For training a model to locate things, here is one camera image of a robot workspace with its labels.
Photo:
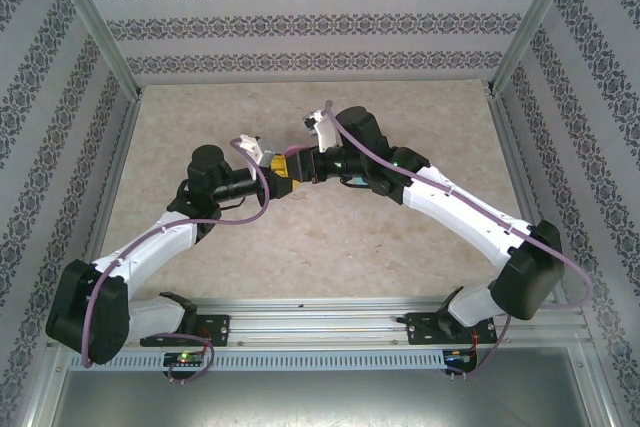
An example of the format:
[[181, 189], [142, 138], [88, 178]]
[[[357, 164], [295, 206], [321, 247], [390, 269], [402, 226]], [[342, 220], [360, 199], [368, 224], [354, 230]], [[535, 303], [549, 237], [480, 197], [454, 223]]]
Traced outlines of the grey metal sheet tray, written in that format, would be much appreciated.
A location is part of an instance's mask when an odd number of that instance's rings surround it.
[[28, 427], [617, 427], [572, 374], [57, 372]]

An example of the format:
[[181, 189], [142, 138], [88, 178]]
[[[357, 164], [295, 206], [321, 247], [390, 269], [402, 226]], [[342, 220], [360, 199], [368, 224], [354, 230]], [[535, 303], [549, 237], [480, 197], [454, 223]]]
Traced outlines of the aluminium table side rail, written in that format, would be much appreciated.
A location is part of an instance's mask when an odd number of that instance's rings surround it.
[[522, 138], [514, 129], [512, 118], [500, 97], [488, 95], [487, 102], [521, 216], [532, 224], [547, 220], [536, 188], [533, 164], [525, 155]]
[[90, 261], [100, 252], [139, 106], [138, 99], [114, 105], [104, 125], [96, 120], [90, 124], [64, 204], [69, 218], [60, 232], [60, 270], [73, 260]]

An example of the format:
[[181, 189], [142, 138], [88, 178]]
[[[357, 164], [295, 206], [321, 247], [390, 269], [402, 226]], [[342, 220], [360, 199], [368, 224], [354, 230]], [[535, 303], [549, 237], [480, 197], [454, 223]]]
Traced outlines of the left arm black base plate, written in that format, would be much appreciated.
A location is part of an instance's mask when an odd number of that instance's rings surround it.
[[182, 323], [176, 334], [171, 337], [166, 333], [142, 338], [142, 347], [203, 347], [206, 339], [214, 347], [225, 347], [230, 333], [230, 317], [228, 315], [197, 314], [187, 323]]

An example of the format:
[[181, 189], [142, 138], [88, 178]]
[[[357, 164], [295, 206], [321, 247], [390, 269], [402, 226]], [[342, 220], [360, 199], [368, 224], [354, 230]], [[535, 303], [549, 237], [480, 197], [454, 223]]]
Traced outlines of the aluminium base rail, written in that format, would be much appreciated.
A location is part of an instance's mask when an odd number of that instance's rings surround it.
[[[205, 299], [203, 314], [230, 317], [229, 350], [392, 349], [409, 345], [396, 321], [410, 312], [435, 311], [438, 297]], [[580, 309], [540, 310], [510, 322], [502, 348], [570, 347], [592, 340]]]

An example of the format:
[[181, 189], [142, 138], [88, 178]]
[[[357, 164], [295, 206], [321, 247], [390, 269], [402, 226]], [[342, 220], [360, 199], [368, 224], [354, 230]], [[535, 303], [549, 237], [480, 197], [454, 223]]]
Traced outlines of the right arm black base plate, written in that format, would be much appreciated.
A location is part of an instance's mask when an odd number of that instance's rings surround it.
[[492, 318], [465, 327], [449, 314], [410, 312], [396, 317], [395, 321], [405, 327], [410, 345], [471, 345], [474, 341], [494, 344], [497, 341], [496, 330], [490, 327]]

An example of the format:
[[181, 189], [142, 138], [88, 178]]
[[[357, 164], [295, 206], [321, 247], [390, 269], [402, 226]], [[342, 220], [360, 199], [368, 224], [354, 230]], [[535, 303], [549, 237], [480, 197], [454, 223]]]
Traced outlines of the aluminium frame post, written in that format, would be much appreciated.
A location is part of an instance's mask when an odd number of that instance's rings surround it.
[[496, 96], [504, 90], [552, 4], [553, 0], [532, 0], [494, 76], [488, 82], [488, 92], [491, 96]]
[[88, 32], [93, 37], [111, 71], [130, 98], [137, 98], [141, 87], [136, 81], [107, 22], [94, 0], [71, 0]]

